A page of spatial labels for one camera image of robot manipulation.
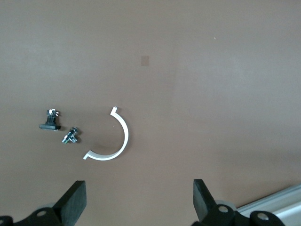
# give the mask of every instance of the screw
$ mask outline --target screw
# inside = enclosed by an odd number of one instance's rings
[[[218,208],[218,210],[220,211],[220,212],[222,212],[222,213],[228,213],[228,208],[227,207],[225,207],[225,206],[220,206],[219,208]]]
[[[69,131],[69,133],[67,133],[67,135],[64,137],[64,139],[62,140],[62,142],[64,144],[67,144],[69,141],[76,143],[77,142],[77,138],[75,137],[75,135],[78,133],[78,129],[76,127],[72,127]]]
[[[259,213],[257,214],[257,217],[260,219],[260,220],[269,220],[269,217],[264,214],[264,213]]]
[[[42,210],[40,212],[37,213],[37,217],[42,217],[46,214],[46,211],[45,210]]]

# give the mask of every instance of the metal fastener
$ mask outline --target metal fastener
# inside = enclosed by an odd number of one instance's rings
[[[37,217],[42,217],[46,214],[46,211],[45,210],[42,210],[40,212],[37,213]]]
[[[264,213],[259,213],[257,214],[257,217],[260,219],[260,220],[269,220],[269,217],[264,214]]]
[[[45,124],[40,124],[40,128],[44,130],[58,131],[61,128],[61,126],[58,126],[55,121],[58,114],[59,112],[55,109],[49,109],[47,111],[47,121]]]
[[[69,141],[76,143],[77,142],[77,138],[75,137],[75,135],[78,133],[78,129],[76,127],[72,127],[69,131],[69,133],[67,133],[66,136],[64,136],[62,142],[64,144],[67,144]]]
[[[225,207],[225,206],[220,206],[219,208],[218,208],[218,210],[220,211],[220,212],[222,212],[222,213],[228,213],[228,208],[227,207]]]

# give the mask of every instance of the small stain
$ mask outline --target small stain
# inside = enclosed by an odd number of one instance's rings
[[[141,66],[150,65],[150,56],[141,56]]]

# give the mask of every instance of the white semicircular bracket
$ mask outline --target white semicircular bracket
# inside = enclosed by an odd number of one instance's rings
[[[114,154],[109,154],[109,155],[102,155],[102,154],[97,154],[93,151],[88,151],[87,154],[85,155],[84,159],[87,159],[87,157],[90,157],[91,159],[99,160],[99,161],[106,161],[106,160],[111,160],[116,158],[118,155],[120,155],[123,150],[125,149],[127,142],[128,142],[128,128],[126,122],[123,120],[123,118],[116,113],[117,107],[113,107],[111,114],[115,119],[117,119],[124,131],[124,142],[122,147],[119,149],[119,151],[115,152]]]

